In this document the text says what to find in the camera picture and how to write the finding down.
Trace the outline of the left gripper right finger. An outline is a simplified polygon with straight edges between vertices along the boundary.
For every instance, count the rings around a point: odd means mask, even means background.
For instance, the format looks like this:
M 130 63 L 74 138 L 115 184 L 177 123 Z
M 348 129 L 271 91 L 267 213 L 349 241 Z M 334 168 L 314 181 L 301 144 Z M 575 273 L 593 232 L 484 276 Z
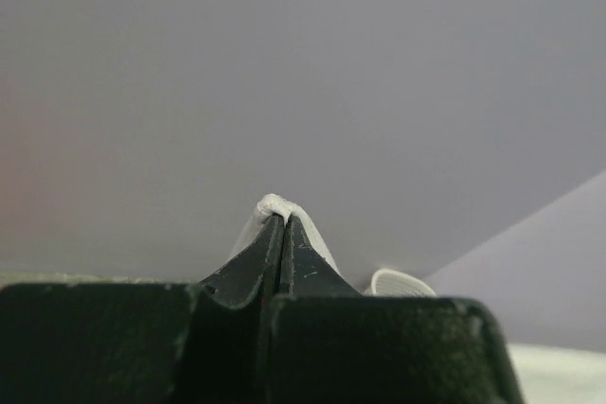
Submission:
M 364 296 L 285 230 L 271 302 L 271 403 L 520 403 L 502 330 L 480 302 Z

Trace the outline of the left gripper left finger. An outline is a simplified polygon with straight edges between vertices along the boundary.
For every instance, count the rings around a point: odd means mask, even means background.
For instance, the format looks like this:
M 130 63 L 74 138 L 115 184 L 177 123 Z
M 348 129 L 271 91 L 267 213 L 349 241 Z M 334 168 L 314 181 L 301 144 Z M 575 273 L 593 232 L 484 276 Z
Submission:
M 193 283 L 29 283 L 1 291 L 5 403 L 199 403 L 251 393 L 282 221 Z

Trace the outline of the white t shirt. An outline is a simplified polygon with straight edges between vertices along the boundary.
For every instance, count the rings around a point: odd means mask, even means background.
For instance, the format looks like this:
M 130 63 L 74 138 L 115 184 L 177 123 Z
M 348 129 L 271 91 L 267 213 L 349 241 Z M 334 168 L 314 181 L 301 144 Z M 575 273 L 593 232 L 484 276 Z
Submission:
M 279 215 L 300 219 L 312 248 L 337 271 L 330 250 L 305 210 L 279 195 L 267 194 L 256 205 L 236 241 L 234 258 L 258 236 L 265 221 Z M 605 356 L 598 352 L 548 345 L 510 343 L 508 354 L 527 403 L 603 403 Z

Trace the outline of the white plastic laundry basket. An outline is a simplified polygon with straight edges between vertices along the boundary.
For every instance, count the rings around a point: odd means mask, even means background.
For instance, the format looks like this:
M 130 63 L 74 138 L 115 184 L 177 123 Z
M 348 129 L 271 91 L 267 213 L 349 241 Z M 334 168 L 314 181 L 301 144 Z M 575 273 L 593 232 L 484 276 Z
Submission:
M 437 297 L 437 293 L 416 277 L 382 268 L 375 271 L 363 295 L 376 297 Z

